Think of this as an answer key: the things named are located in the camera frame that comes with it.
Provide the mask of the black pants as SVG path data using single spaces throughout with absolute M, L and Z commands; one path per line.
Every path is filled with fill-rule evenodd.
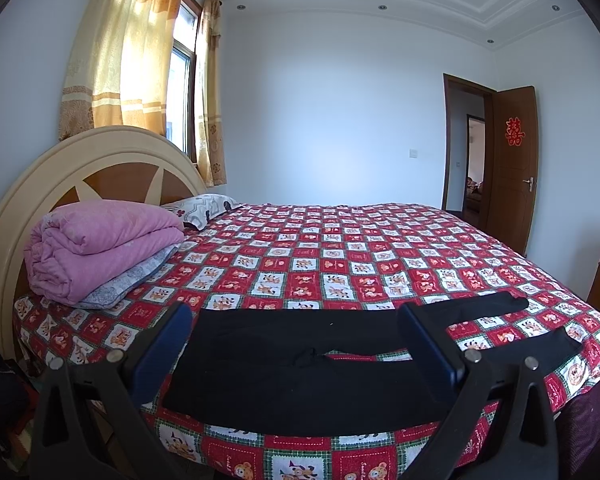
M 340 437 L 440 422 L 420 356 L 394 309 L 204 309 L 160 403 L 205 425 L 279 437 Z

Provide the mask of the pile of dark clothes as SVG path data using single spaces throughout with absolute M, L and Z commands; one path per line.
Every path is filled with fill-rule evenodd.
M 0 479 L 29 479 L 28 459 L 38 390 L 0 353 Z

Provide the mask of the grey patterned pillow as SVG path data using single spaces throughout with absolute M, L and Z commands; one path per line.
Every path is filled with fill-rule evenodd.
M 131 290 L 146 282 L 180 248 L 173 244 L 156 252 L 155 255 L 137 263 L 129 270 L 94 289 L 85 298 L 74 305 L 83 310 L 107 310 L 118 304 Z

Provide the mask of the pink folded quilt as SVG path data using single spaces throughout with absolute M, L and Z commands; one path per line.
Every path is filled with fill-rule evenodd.
M 159 206 L 88 200 L 60 206 L 32 228 L 23 259 L 32 292 L 74 306 L 96 288 L 184 240 Z

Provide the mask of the red patchwork bed sheet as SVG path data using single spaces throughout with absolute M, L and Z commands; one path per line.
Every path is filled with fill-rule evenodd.
M 202 231 L 114 307 L 88 312 L 20 296 L 14 329 L 40 360 L 83 364 L 126 349 L 174 302 L 201 310 L 390 311 L 494 292 L 526 310 L 451 322 L 460 348 L 486 350 L 563 327 L 583 344 L 545 378 L 564 438 L 567 474 L 600 439 L 600 311 L 495 238 L 422 205 L 245 205 Z M 279 437 L 201 424 L 158 398 L 143 406 L 170 452 L 241 479 L 396 479 L 436 423 L 347 437 Z

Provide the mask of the white patterned pillow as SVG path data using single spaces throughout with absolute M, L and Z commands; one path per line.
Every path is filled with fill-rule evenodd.
M 230 196 L 206 193 L 163 204 L 162 208 L 175 214 L 184 224 L 202 231 L 210 221 L 240 206 L 242 206 L 242 203 Z

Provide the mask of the brown wooden door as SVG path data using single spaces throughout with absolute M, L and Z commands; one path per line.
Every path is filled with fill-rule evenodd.
M 520 148 L 505 140 L 505 122 L 519 117 L 526 133 Z M 491 206 L 486 228 L 518 254 L 527 252 L 539 169 L 539 122 L 535 88 L 520 87 L 494 96 L 494 157 Z

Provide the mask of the cream wooden headboard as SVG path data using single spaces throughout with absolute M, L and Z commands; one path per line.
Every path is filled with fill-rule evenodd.
M 85 131 L 41 155 L 0 203 L 0 352 L 15 355 L 12 306 L 28 287 L 23 246 L 44 214 L 101 198 L 161 205 L 207 192 L 197 166 L 163 136 L 119 126 Z

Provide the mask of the red double happiness decal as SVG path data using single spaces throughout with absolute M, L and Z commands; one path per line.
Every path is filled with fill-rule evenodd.
M 520 148 L 524 143 L 526 133 L 522 130 L 519 117 L 509 117 L 505 122 L 505 140 L 509 146 Z

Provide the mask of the yellow left curtain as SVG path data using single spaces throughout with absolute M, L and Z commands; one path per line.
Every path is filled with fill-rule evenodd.
M 166 92 L 181 1 L 90 0 L 62 88 L 60 140 L 109 126 L 166 133 Z

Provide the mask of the window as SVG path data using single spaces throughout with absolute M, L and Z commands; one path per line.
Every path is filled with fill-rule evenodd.
M 196 0 L 182 0 L 180 3 L 173 29 L 166 92 L 166 138 L 190 158 L 195 158 L 195 49 L 200 11 Z

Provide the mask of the brown door frame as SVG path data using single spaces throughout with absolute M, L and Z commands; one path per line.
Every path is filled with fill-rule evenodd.
M 445 106 L 445 170 L 441 208 L 464 219 L 465 205 L 458 205 L 458 196 L 466 198 L 469 177 L 469 122 L 484 125 L 483 189 L 478 220 L 473 226 L 485 230 L 488 223 L 493 188 L 494 157 L 494 96 L 496 91 L 459 76 L 443 75 Z

